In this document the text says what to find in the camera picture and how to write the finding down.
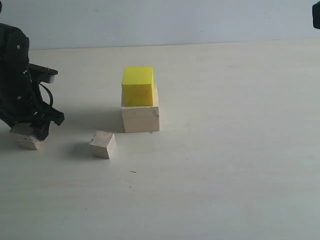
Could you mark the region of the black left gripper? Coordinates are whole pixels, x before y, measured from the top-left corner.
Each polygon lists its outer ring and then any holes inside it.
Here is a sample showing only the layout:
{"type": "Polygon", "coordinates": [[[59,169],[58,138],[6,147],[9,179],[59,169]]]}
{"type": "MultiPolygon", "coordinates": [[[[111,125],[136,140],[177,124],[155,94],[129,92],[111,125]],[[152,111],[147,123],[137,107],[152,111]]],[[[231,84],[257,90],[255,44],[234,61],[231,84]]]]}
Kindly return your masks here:
{"type": "Polygon", "coordinates": [[[43,101],[39,86],[29,72],[0,75],[0,119],[8,126],[30,123],[36,137],[44,141],[49,135],[51,122],[61,125],[62,112],[53,108],[53,96],[48,88],[50,102],[43,101]]]}

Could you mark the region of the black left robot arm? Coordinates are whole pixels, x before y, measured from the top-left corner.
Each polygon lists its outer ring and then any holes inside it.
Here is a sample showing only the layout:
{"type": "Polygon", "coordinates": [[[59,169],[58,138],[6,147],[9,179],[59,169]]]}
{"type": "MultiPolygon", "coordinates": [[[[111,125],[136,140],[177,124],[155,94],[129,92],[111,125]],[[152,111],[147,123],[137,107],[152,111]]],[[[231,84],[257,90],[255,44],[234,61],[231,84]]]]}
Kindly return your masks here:
{"type": "Polygon", "coordinates": [[[46,87],[49,103],[40,88],[51,84],[58,71],[30,63],[29,38],[17,27],[0,25],[0,119],[9,127],[29,124],[35,136],[43,141],[50,124],[60,126],[64,113],[53,107],[53,95],[46,87]]]}

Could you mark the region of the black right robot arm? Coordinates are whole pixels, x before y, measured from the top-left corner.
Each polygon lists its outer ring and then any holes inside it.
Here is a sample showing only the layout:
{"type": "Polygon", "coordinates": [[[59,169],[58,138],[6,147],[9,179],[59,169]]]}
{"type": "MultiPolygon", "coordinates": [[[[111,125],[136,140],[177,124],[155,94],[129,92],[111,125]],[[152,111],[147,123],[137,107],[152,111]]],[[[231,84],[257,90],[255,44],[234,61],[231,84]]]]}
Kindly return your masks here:
{"type": "Polygon", "coordinates": [[[312,24],[315,29],[320,29],[320,1],[312,5],[312,24]]]}

